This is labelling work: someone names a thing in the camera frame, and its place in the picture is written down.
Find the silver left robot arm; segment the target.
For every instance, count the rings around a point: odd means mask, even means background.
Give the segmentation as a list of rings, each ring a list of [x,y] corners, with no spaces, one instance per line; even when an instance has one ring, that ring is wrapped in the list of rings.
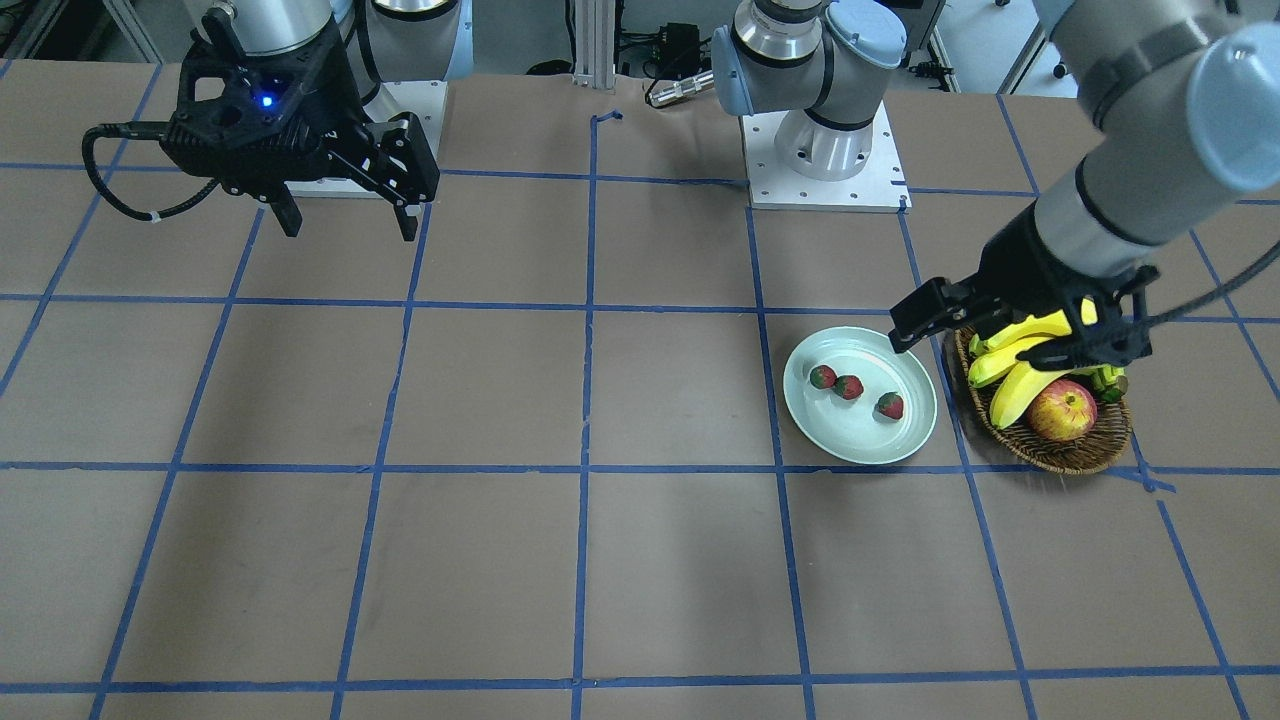
[[[1027,352],[1036,369],[1146,357],[1152,327],[1219,291],[1152,316],[1158,273],[1144,259],[1277,183],[1276,22],[1247,23],[1220,1],[1038,1],[1036,13],[1102,142],[983,247],[972,275],[927,281],[891,309],[897,354],[942,331],[1064,311],[1068,336]],[[781,167],[836,183],[870,159],[905,28],[874,1],[742,1],[710,51],[721,106],[781,113]]]

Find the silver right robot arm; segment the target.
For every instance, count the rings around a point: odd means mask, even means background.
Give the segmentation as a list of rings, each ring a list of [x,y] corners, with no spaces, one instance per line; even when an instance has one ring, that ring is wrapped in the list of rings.
[[[392,205],[403,240],[440,172],[422,119],[393,111],[394,82],[474,69],[468,1],[214,1],[180,64],[159,141],[186,174],[302,225],[293,183],[347,179]]]

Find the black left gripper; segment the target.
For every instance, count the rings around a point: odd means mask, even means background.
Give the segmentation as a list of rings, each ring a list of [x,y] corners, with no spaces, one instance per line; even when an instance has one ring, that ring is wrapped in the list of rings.
[[[1021,352],[1023,360],[1042,372],[1129,366],[1153,352],[1146,286],[1157,278],[1151,265],[1112,277],[1070,268],[1051,254],[1027,208],[983,247],[972,275],[956,282],[931,278],[896,304],[890,343],[904,354],[943,331],[1001,331],[1028,316],[1064,311],[1068,334]]]

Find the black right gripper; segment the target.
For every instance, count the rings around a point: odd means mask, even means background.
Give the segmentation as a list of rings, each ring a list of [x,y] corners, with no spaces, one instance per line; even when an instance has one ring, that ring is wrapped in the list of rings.
[[[285,237],[303,217],[292,182],[343,178],[393,204],[401,237],[419,237],[421,202],[440,173],[419,122],[371,122],[340,29],[328,20],[305,44],[253,55],[232,20],[204,20],[180,64],[161,150],[187,174],[266,202]]]

